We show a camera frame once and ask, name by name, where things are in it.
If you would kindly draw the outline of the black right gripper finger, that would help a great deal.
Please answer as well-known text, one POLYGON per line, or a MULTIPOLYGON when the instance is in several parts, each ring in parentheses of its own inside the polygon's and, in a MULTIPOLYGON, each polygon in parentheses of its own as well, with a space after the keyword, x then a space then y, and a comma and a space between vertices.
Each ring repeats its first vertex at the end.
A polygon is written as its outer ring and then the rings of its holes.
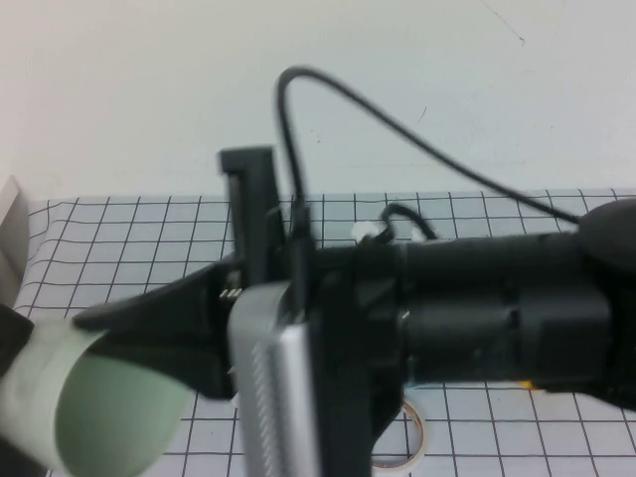
POLYGON ((206 398, 233 396, 228 323, 221 297, 229 265, 209 265, 150 292, 85 309, 74 326, 101 337, 94 354, 176 380, 206 398))

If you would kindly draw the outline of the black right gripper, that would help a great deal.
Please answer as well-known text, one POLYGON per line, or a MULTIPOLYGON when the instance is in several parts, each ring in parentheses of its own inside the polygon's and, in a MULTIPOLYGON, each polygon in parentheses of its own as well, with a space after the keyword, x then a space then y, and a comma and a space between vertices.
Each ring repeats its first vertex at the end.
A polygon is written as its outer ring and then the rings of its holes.
POLYGON ((302 309, 292 278, 239 296, 229 342, 247 475, 371 474, 402 400, 396 277, 384 248, 322 248, 302 309))

